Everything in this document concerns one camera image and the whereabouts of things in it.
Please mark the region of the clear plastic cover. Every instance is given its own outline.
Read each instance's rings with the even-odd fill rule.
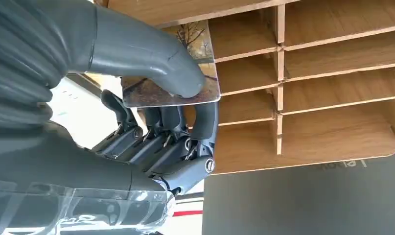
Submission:
[[[150,233],[175,204],[169,191],[68,188],[32,183],[26,190],[0,181],[0,234],[132,229]]]

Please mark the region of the wooden cubby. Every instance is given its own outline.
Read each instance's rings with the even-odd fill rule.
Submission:
[[[395,68],[284,84],[283,115],[395,99]]]
[[[208,20],[222,93],[215,173],[395,153],[395,0],[109,7],[157,27]]]
[[[219,126],[269,121],[275,118],[274,100],[267,90],[258,90],[223,97],[219,102]],[[190,127],[195,121],[192,106],[184,107]]]
[[[395,31],[285,53],[288,80],[395,67]]]
[[[267,27],[266,18],[260,11],[250,11],[209,20],[215,62],[276,51],[274,32]]]
[[[395,31],[395,0],[303,0],[286,13],[285,50]]]
[[[283,117],[282,154],[268,122],[219,128],[216,173],[273,169],[389,156],[395,133],[379,103]]]
[[[273,54],[216,63],[222,96],[276,87],[277,74]]]

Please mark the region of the printed photograph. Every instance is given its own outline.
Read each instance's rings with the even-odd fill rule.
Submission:
[[[207,21],[163,29],[187,48],[206,78],[202,91],[192,98],[171,95],[153,81],[143,77],[122,77],[124,104],[128,107],[172,106],[214,102],[220,99],[219,82]]]

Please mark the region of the robotic arm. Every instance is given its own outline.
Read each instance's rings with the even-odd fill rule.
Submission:
[[[144,109],[143,137],[131,111],[104,91],[119,128],[83,149],[49,121],[46,105],[69,71],[147,77],[186,98],[205,81],[179,42],[135,19],[86,0],[0,0],[0,234],[47,234],[100,218],[134,228],[161,223],[171,197],[213,171],[217,104],[195,106],[192,133],[181,107]]]

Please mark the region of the wooden compartment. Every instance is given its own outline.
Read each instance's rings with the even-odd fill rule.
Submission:
[[[221,126],[216,139],[215,174],[266,168],[276,155],[274,131],[269,122]]]
[[[380,112],[385,102],[390,100],[284,116],[282,155],[274,151],[268,122],[222,127],[216,143],[215,173],[392,155],[395,128]]]
[[[222,96],[272,88],[279,84],[271,54],[216,63]]]
[[[285,53],[288,80],[395,67],[395,32]]]
[[[287,82],[282,114],[395,99],[395,68]]]
[[[286,5],[285,50],[395,31],[395,0],[303,0]]]
[[[215,62],[276,51],[273,29],[265,18],[250,11],[209,20]]]
[[[275,117],[274,101],[267,90],[259,90],[222,97],[219,102],[219,126],[269,121]],[[193,106],[184,106],[188,125],[194,124]]]

